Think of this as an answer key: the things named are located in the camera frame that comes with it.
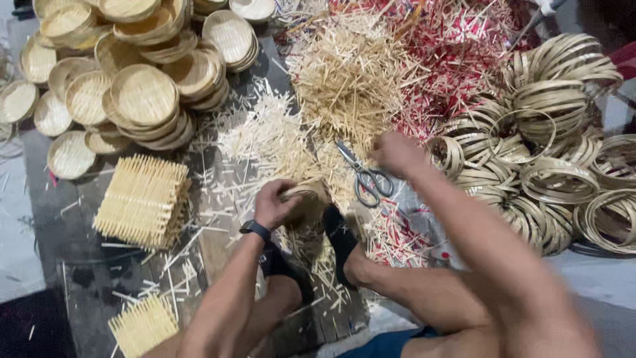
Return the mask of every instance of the scissors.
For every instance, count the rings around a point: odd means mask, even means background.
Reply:
[[[336,145],[338,146],[338,150],[340,151],[342,156],[355,169],[357,173],[356,184],[354,188],[356,190],[356,196],[358,200],[360,200],[360,203],[362,203],[362,205],[366,206],[367,208],[375,208],[376,206],[380,204],[380,196],[378,195],[378,193],[386,197],[390,197],[391,195],[393,195],[393,182],[391,181],[391,178],[389,178],[383,171],[376,170],[376,169],[366,169],[365,167],[363,167],[362,163],[360,163],[360,161],[357,160],[356,156],[349,150],[349,148],[347,148],[347,146],[344,143],[342,143],[342,141],[339,141],[338,143],[336,143]],[[372,188],[369,184],[367,184],[363,180],[363,175],[366,175],[371,178],[371,181],[375,185],[375,189]],[[382,188],[382,186],[380,185],[380,182],[378,181],[378,176],[380,178],[383,178],[389,183],[388,190],[384,190]],[[375,200],[367,201],[363,199],[362,196],[360,195],[360,186],[362,186],[366,191],[368,191]]]

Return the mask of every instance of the foot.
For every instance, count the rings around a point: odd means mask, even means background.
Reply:
[[[336,253],[336,277],[344,286],[355,289],[362,284],[364,269],[370,261],[338,208],[328,206],[322,214],[322,223]]]
[[[263,270],[263,276],[265,278],[274,276],[286,276],[294,280],[298,286],[302,297],[303,304],[310,304],[314,301],[314,290],[312,284],[309,282],[309,275],[307,272],[295,265],[287,263],[282,256],[282,252],[275,243],[268,241],[263,248],[263,255],[261,256],[261,269]]]

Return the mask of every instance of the watch strap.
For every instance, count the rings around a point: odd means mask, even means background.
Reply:
[[[272,233],[265,226],[262,226],[254,220],[246,222],[241,228],[240,233],[256,233],[258,234],[258,236],[261,236],[261,238],[263,238],[263,240],[266,242],[269,241],[272,236]]]

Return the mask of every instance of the bamboo comb-like bundle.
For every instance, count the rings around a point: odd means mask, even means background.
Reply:
[[[93,227],[142,248],[169,248],[184,222],[188,167],[145,155],[121,158]]]
[[[108,327],[126,358],[138,358],[179,332],[166,297],[150,295],[108,320]]]

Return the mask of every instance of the woven bamboo tray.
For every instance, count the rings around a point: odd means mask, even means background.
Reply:
[[[173,19],[170,11],[166,7],[161,6],[146,20],[131,24],[115,24],[113,33],[123,41],[141,45],[149,41],[149,39],[165,36]]]
[[[40,32],[53,43],[64,44],[96,23],[93,8],[86,3],[75,2],[47,16],[40,24]]]
[[[118,39],[113,33],[103,35],[95,44],[95,60],[111,78],[130,65],[148,63],[135,45]]]
[[[188,104],[193,110],[199,111],[213,111],[222,106],[228,99],[230,94],[230,84],[227,79],[223,79],[221,88],[213,92],[209,97],[202,100]]]
[[[113,22],[143,21],[155,12],[161,0],[99,0],[99,10]]]
[[[166,146],[173,145],[175,142],[179,141],[179,139],[184,136],[187,132],[188,128],[192,128],[192,119],[188,115],[188,113],[184,110],[181,110],[179,117],[177,119],[177,125],[171,133],[160,137],[155,140],[135,140],[137,144],[142,147],[146,147],[151,150],[156,150],[155,148],[162,148]]]
[[[139,51],[143,57],[152,62],[169,64],[190,54],[197,44],[197,35],[192,30],[185,30],[168,42],[140,47]]]
[[[183,59],[161,67],[177,85],[181,96],[195,96],[209,88],[217,76],[215,54],[196,49]]]
[[[73,180],[85,174],[95,162],[84,142],[86,132],[70,131],[59,136],[48,149],[48,169],[60,179]]]
[[[82,125],[98,125],[108,119],[102,108],[102,97],[111,85],[103,71],[78,76],[66,90],[66,108],[73,119]]]
[[[0,122],[17,123],[29,118],[39,100],[39,90],[27,81],[11,82],[0,92]]]
[[[223,86],[223,79],[226,75],[226,67],[221,54],[219,54],[219,52],[215,49],[209,48],[207,46],[200,46],[199,49],[208,55],[208,59],[212,62],[216,75],[214,79],[209,82],[203,89],[198,90],[189,96],[181,95],[179,97],[179,100],[182,103],[194,103],[197,101],[201,101],[203,98],[209,97],[213,92],[219,90]]]
[[[122,152],[131,144],[132,140],[126,137],[104,137],[97,133],[86,133],[84,141],[88,149],[95,154],[116,154]]]
[[[179,108],[179,93],[172,79],[144,64],[119,72],[113,80],[111,97],[122,117],[139,125],[161,124]]]
[[[203,25],[203,39],[211,41],[226,63],[244,60],[252,50],[252,27],[230,10],[210,15]]]
[[[169,133],[175,130],[175,128],[177,127],[177,124],[179,123],[179,114],[180,112],[175,113],[174,116],[169,121],[162,123],[159,126],[154,126],[154,127],[137,126],[134,129],[126,129],[121,127],[119,128],[119,130],[123,135],[129,138],[132,138],[134,140],[140,140],[140,141],[157,140],[158,138],[168,135]]]
[[[43,19],[76,1],[77,0],[33,0],[33,12],[39,19]]]
[[[224,8],[228,4],[228,0],[193,0],[193,4],[195,13],[199,16],[203,15],[201,22],[204,22],[206,16]]]
[[[48,88],[62,104],[66,101],[66,90],[79,75],[97,70],[97,63],[84,57],[69,57],[60,60],[48,77]]]
[[[99,134],[105,138],[121,137],[121,133],[119,132],[117,125],[110,121],[98,125],[85,125],[84,128],[86,129],[86,132]]]
[[[41,46],[34,37],[29,38],[20,51],[20,71],[25,79],[36,85],[47,84],[56,63],[55,50]]]
[[[275,0],[230,0],[230,9],[252,24],[262,24],[276,12]]]
[[[33,122],[38,132],[57,137],[71,127],[73,120],[64,102],[58,100],[52,91],[48,91],[38,102]]]

